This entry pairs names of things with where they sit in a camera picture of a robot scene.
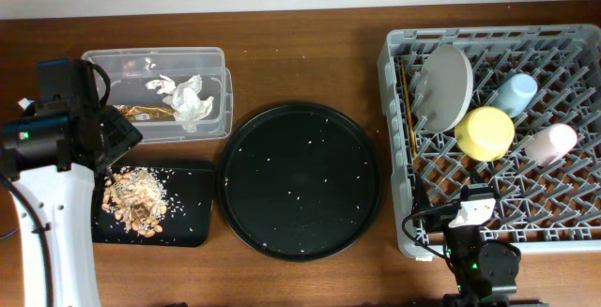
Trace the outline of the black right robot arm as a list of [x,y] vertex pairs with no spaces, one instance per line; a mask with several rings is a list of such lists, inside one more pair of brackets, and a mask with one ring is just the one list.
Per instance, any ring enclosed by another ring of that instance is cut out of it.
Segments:
[[446,294],[442,304],[460,306],[509,306],[510,296],[517,291],[521,251],[500,240],[485,241],[481,228],[492,220],[500,195],[475,171],[470,183],[461,188],[457,198],[438,207],[427,201],[424,181],[417,175],[414,182],[416,204],[406,222],[421,220],[427,232],[441,232],[441,252],[416,237],[410,239],[443,259],[453,273],[458,292]]

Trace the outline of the small white tissue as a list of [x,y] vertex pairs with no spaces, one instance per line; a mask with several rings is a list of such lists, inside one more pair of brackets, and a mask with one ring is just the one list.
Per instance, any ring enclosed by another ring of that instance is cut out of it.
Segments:
[[175,81],[164,75],[160,75],[159,79],[146,82],[145,87],[148,90],[155,90],[159,95],[172,95],[177,88]]

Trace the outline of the grey round plate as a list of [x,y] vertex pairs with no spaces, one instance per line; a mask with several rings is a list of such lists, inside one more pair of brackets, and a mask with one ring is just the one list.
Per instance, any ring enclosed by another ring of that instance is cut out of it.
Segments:
[[473,70],[462,50],[444,45],[429,55],[415,87],[415,96],[423,98],[414,113],[426,117],[424,130],[441,133],[454,128],[468,111],[473,85]]

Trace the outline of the large white tissue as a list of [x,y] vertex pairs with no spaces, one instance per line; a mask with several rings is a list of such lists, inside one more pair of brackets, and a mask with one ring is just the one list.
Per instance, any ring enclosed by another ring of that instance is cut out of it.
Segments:
[[162,101],[174,110],[174,119],[181,122],[186,132],[196,132],[195,121],[210,115],[215,100],[213,96],[205,100],[199,98],[203,85],[202,77],[196,74],[181,84],[175,84],[172,79],[164,75],[161,78],[164,81],[162,91],[166,94]]

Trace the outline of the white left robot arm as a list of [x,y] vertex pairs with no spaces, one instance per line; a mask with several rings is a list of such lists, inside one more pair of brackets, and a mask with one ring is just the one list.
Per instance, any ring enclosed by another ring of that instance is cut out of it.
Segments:
[[91,227],[96,176],[141,139],[110,105],[62,106],[3,126],[1,183],[19,215],[25,305],[100,305]]

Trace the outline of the blue plastic cup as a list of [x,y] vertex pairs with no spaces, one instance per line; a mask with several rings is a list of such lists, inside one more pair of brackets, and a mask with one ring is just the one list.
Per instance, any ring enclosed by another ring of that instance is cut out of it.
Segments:
[[514,118],[522,114],[538,92],[538,84],[529,74],[519,73],[504,82],[498,89],[492,107]]

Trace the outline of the peanut and rice scraps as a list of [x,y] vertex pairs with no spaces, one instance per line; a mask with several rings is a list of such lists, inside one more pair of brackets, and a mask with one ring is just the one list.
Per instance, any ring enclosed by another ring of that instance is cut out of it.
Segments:
[[127,234],[153,238],[162,234],[175,218],[186,217],[183,197],[167,188],[176,175],[173,168],[108,168],[101,190],[100,209],[114,218],[110,227],[120,225]]

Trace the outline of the yellow plastic bowl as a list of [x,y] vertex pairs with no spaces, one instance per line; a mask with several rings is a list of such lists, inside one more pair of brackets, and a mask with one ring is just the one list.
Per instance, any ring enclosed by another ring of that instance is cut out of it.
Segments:
[[460,150],[477,161],[498,160],[507,153],[514,137],[512,119],[491,106],[468,112],[455,126],[455,139]]

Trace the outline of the pink plastic cup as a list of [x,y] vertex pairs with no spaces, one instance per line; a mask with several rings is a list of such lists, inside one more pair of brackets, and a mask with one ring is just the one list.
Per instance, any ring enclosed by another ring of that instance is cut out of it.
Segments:
[[563,123],[538,131],[524,148],[526,156],[541,166],[563,158],[577,143],[576,131]]

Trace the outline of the gold snack wrapper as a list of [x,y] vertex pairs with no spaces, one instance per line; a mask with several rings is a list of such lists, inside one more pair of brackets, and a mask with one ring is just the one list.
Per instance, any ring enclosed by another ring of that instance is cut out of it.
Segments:
[[168,106],[116,105],[130,122],[173,120],[174,110]]

